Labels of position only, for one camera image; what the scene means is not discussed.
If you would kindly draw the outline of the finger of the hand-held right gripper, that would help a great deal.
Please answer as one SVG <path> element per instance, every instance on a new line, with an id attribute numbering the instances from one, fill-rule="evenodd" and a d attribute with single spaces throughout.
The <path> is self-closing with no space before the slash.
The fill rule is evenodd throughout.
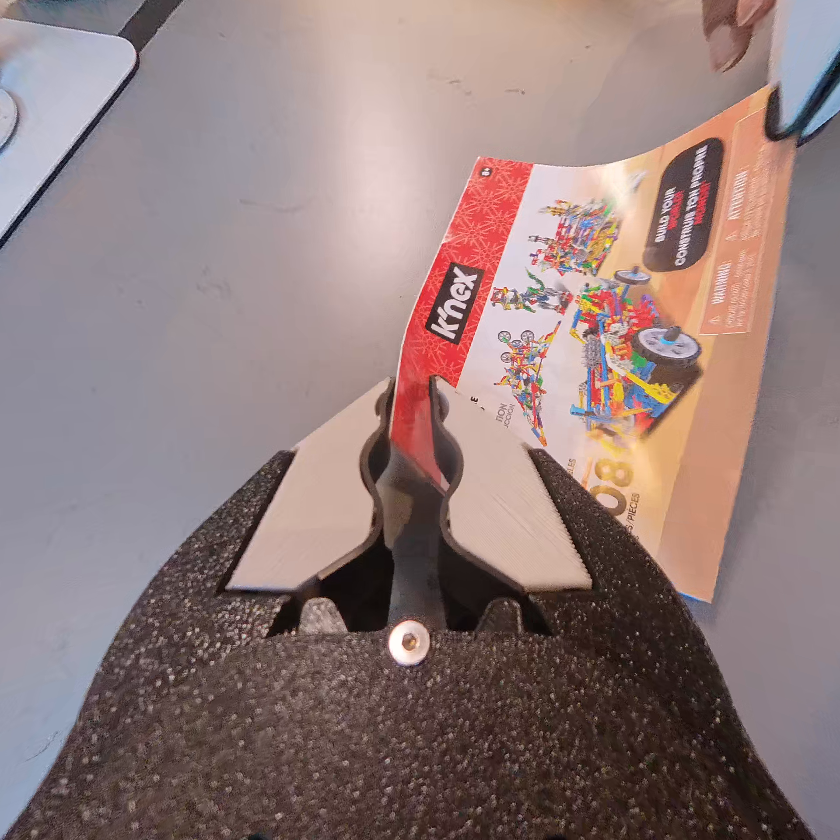
<path id="1" fill-rule="evenodd" d="M 764 131 L 803 146 L 839 113 L 839 1 L 778 1 Z"/>

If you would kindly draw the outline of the grey desk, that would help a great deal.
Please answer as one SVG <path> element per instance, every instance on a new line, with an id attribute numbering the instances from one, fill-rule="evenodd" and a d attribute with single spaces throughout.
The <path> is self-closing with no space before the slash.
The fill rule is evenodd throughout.
<path id="1" fill-rule="evenodd" d="M 619 160 L 760 88 L 701 2 L 182 2 L 2 247 L 2 833 L 131 606 L 395 372 L 476 157 Z"/>

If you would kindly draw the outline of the wooden document stand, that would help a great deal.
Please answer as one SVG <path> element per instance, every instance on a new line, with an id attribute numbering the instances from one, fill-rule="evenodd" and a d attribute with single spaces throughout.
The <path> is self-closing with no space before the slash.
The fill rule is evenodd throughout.
<path id="1" fill-rule="evenodd" d="M 3 17 L 1 242 L 129 83 L 126 39 Z"/>

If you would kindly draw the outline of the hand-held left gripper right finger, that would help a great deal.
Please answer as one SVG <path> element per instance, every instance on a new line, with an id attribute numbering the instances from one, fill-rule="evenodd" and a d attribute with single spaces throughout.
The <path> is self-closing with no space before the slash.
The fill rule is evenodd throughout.
<path id="1" fill-rule="evenodd" d="M 590 590 L 531 447 L 439 376 L 429 402 L 444 535 L 455 551 L 519 592 Z"/>

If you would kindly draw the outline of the colourful instruction booklet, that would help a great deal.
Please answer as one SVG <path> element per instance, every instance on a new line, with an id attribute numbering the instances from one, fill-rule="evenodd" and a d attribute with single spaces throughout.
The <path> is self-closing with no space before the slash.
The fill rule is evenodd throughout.
<path id="1" fill-rule="evenodd" d="M 711 602 L 774 309 L 793 140 L 765 87 L 584 167 L 481 157 L 406 326 L 391 437 L 439 489 L 439 376 Z"/>

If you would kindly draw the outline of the person's right hand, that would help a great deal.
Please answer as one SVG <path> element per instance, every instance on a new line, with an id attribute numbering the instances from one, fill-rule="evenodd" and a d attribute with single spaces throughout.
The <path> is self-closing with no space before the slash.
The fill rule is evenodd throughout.
<path id="1" fill-rule="evenodd" d="M 714 71 L 727 71 L 740 62 L 754 28 L 775 5 L 775 1 L 701 2 L 702 30 Z"/>

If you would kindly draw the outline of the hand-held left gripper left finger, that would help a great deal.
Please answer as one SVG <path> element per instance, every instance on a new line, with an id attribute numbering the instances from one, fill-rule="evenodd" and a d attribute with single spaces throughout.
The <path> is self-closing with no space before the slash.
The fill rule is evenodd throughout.
<path id="1" fill-rule="evenodd" d="M 391 456 L 388 378 L 292 449 L 291 462 L 238 554 L 229 592 L 302 592 L 382 535 L 377 481 Z"/>

